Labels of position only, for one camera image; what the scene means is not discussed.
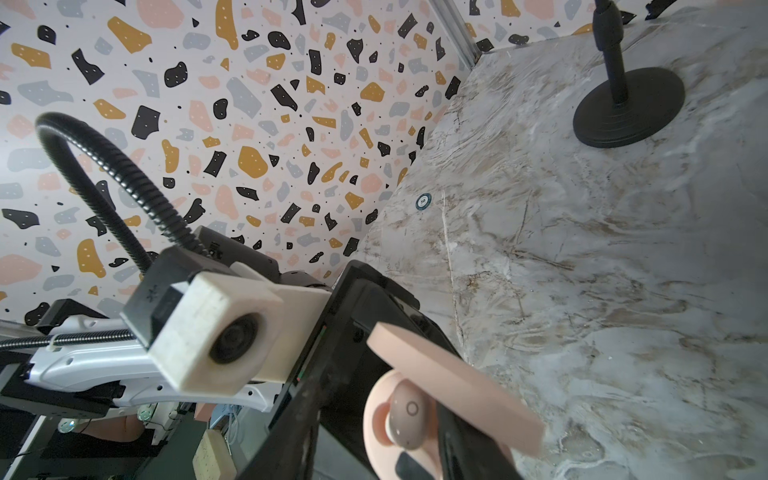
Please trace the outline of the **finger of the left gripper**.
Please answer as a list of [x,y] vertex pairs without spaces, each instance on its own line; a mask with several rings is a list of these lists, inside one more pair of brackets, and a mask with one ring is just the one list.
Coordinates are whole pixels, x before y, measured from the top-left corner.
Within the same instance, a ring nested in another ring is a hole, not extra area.
[[240,479],[310,479],[321,409],[332,395],[329,361],[307,363],[300,378],[283,386],[266,439],[238,474]]
[[438,449],[444,479],[521,480],[496,441],[438,403]]

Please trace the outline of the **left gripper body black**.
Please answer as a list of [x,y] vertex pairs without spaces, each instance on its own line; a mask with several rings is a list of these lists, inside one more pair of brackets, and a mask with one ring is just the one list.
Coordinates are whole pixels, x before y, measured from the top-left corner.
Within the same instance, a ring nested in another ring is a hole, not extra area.
[[418,299],[403,286],[373,267],[353,261],[333,288],[290,370],[286,382],[300,378],[309,362],[329,361],[333,390],[321,409],[319,426],[355,456],[364,454],[362,429],[367,397],[379,378],[391,369],[367,345],[374,327],[380,322],[393,324],[457,353],[445,333],[419,307]]

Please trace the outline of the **pink earbud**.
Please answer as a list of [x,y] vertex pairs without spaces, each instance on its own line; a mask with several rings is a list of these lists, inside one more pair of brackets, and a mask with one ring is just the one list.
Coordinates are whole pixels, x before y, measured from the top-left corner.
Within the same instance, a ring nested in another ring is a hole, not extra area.
[[420,448],[427,439],[432,411],[431,398],[410,380],[401,381],[389,400],[385,433],[405,450]]

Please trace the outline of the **pink earbud charging case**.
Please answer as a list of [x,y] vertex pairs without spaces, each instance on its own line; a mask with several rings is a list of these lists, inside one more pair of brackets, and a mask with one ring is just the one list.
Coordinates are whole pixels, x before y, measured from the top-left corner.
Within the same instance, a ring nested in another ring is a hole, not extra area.
[[[368,347],[391,369],[370,391],[363,413],[366,455],[381,479],[444,479],[438,449],[438,403],[493,439],[514,464],[512,454],[539,455],[546,427],[520,400],[459,356],[426,338],[389,323],[378,323]],[[413,451],[385,433],[395,387],[410,380],[431,398],[430,429]]]

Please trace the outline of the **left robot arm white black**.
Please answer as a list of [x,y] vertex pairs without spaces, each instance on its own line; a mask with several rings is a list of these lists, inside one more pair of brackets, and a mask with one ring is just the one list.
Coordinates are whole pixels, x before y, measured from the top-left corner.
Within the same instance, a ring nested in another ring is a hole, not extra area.
[[458,354],[418,300],[370,265],[335,286],[212,229],[150,265],[119,316],[69,300],[1,372],[4,405],[88,433],[125,407],[231,404],[270,416],[243,479],[312,475],[320,432],[381,479],[515,479],[544,425]]

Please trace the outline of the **black microphone stand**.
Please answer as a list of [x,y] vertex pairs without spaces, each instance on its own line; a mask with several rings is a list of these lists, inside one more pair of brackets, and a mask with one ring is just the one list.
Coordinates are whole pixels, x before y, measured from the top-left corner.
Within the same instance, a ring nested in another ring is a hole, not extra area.
[[597,1],[593,33],[607,80],[586,95],[574,113],[577,139],[595,148],[617,148],[644,140],[681,111],[685,87],[674,72],[649,67],[627,71],[621,42],[621,13],[612,1]]

